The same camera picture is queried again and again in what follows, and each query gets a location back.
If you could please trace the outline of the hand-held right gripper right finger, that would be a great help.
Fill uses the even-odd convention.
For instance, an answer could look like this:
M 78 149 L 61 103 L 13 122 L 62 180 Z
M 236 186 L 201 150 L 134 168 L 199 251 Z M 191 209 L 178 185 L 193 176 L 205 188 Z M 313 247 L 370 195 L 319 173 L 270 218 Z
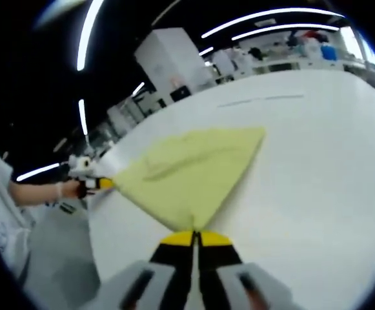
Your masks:
M 199 289 L 205 309 L 300 309 L 291 290 L 216 232 L 196 233 Z

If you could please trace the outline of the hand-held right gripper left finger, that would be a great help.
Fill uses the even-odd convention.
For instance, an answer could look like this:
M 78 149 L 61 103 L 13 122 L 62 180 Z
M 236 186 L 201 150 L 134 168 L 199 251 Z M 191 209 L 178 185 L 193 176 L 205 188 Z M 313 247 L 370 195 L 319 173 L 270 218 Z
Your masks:
M 191 288 L 194 231 L 162 239 L 149 260 L 138 260 L 101 284 L 87 309 L 183 309 Z

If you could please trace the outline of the person's left hand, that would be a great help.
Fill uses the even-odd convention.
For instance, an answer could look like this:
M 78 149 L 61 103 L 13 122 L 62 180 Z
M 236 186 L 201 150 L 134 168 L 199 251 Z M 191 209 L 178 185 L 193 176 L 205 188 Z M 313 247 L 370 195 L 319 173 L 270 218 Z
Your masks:
M 80 186 L 80 182 L 77 180 L 68 180 L 65 182 L 56 183 L 57 199 L 62 200 L 64 198 L 67 198 L 67 199 L 78 198 L 79 186 Z

